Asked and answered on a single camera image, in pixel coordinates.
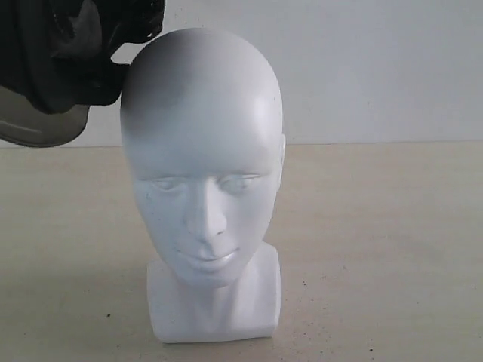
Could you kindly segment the black helmet with tinted visor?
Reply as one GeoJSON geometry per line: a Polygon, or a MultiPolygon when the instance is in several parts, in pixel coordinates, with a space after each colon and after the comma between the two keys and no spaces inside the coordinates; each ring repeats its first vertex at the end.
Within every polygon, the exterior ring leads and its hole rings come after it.
{"type": "Polygon", "coordinates": [[[144,44],[163,28],[163,1],[1,3],[1,138],[31,148],[67,144],[92,106],[120,96],[124,44],[144,44]]]}

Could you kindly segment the white mannequin head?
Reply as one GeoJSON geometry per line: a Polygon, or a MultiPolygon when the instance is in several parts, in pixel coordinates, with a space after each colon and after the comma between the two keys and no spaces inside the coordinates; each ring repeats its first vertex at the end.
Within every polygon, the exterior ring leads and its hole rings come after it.
{"type": "Polygon", "coordinates": [[[131,64],[120,120],[134,199],[158,254],[146,279],[155,336],[272,336],[281,269],[264,238],[286,138],[269,61],[228,32],[169,32],[131,64]]]}

